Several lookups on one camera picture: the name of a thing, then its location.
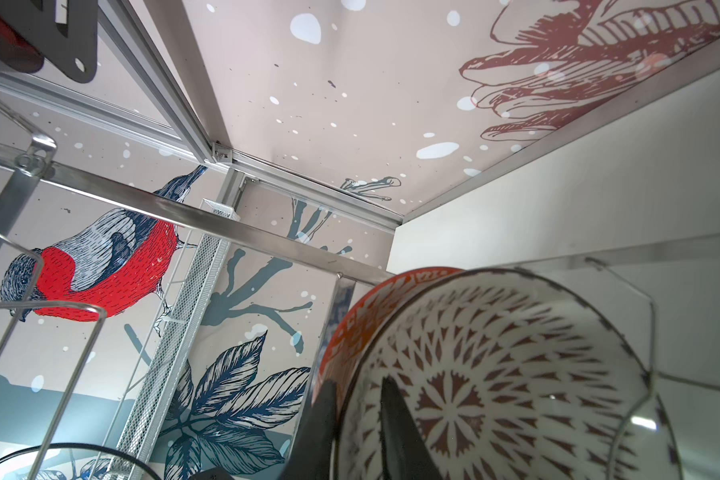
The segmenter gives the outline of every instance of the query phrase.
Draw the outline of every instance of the patterned bowl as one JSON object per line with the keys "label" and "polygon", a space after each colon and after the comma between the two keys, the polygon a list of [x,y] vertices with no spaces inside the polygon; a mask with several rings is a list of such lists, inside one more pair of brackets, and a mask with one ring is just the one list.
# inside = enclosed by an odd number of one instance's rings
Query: patterned bowl
{"label": "patterned bowl", "polygon": [[[377,332],[344,404],[336,473],[380,478],[380,385],[401,389],[445,479],[604,478],[646,372],[614,327],[556,283],[472,270],[429,283]],[[615,478],[681,478],[658,398],[632,417]]]}
{"label": "patterned bowl", "polygon": [[357,369],[358,360],[365,353],[365,348],[378,328],[384,325],[407,299],[437,280],[461,271],[446,266],[411,270],[376,285],[373,290],[366,293],[339,323],[331,337],[315,378],[312,401],[317,399],[320,385],[325,380],[331,379],[336,382],[336,412],[340,412],[347,386]]}

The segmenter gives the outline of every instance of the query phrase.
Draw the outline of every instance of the black wire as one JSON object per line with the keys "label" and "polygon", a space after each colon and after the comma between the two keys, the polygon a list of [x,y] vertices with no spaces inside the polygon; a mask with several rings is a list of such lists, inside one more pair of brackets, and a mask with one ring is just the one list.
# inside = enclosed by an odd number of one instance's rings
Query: black wire
{"label": "black wire", "polygon": [[[135,466],[141,468],[149,476],[154,478],[154,480],[163,480],[162,478],[160,478],[159,475],[157,475],[157,473],[155,473],[155,471],[152,468],[150,468],[150,466],[148,466],[147,464],[145,464],[138,458],[136,458],[134,456],[130,456],[125,452],[121,452],[120,450],[115,450],[114,448],[93,445],[90,443],[68,443],[68,442],[67,443],[51,443],[50,445],[48,445],[48,448],[77,448],[79,450],[93,450],[94,452],[107,453],[109,455],[114,455],[116,457],[122,458],[123,460],[127,460],[128,462],[133,463]],[[40,450],[39,445],[36,447],[28,447],[28,448],[23,448],[21,450],[17,450],[16,452],[9,453],[8,455],[0,458],[0,464],[10,460],[11,458],[22,456],[25,453],[37,452],[38,450]],[[95,471],[96,471],[96,465],[91,466],[88,480],[93,480],[91,477],[94,475]]]}

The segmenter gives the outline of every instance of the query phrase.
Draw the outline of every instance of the leaf illustration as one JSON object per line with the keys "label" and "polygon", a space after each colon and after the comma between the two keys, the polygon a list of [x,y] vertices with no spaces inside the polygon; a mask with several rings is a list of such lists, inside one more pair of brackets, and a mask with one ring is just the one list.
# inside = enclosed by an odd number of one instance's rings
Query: leaf illustration
{"label": "leaf illustration", "polygon": [[[87,462],[80,469],[80,478],[83,480],[88,480],[90,478],[90,470],[94,466],[94,462],[96,462],[96,458]],[[103,478],[106,470],[110,467],[110,462],[112,462],[112,458],[99,458],[99,461],[96,462],[96,468],[93,468],[94,478]]]}
{"label": "leaf illustration", "polygon": [[[67,480],[67,475],[58,470],[40,470],[35,478],[37,480]],[[19,479],[27,480],[27,475],[21,475]]]}
{"label": "leaf illustration", "polygon": [[187,480],[200,471],[200,444],[182,434],[166,455],[165,480]]}
{"label": "leaf illustration", "polygon": [[266,333],[219,355],[197,384],[192,414],[214,413],[234,394],[246,388],[259,369]]}
{"label": "leaf illustration", "polygon": [[263,430],[212,423],[198,433],[202,452],[231,475],[256,473],[284,460]]}
{"label": "leaf illustration", "polygon": [[298,412],[309,378],[309,368],[288,369],[228,400],[216,414],[226,427],[272,428]]}
{"label": "leaf illustration", "polygon": [[173,398],[170,401],[166,420],[178,420],[181,414],[184,413],[184,410],[190,406],[193,388],[192,368],[188,361],[184,361],[184,370],[182,370],[179,383],[176,385],[176,391],[173,393]]}

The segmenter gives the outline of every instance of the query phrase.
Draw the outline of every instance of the red bird breast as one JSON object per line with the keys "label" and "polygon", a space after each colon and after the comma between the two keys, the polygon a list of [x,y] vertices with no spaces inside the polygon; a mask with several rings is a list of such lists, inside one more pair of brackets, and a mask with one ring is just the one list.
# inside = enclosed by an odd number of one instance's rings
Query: red bird breast
{"label": "red bird breast", "polygon": [[[117,272],[87,290],[72,290],[75,262],[66,252],[51,246],[43,250],[45,268],[38,289],[48,300],[68,300],[102,306],[107,316],[115,316],[154,292],[168,270],[178,244],[176,228],[159,221],[133,256]],[[77,322],[93,322],[95,313],[69,308],[43,308],[37,314],[58,316]]]}

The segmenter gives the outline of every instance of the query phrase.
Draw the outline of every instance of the bird wing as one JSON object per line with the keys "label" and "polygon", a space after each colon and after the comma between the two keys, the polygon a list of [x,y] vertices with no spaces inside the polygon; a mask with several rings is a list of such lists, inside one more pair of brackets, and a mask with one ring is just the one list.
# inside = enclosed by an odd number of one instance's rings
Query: bird wing
{"label": "bird wing", "polygon": [[136,226],[122,208],[102,215],[85,230],[53,245],[72,257],[72,290],[80,292],[115,273],[134,254]]}

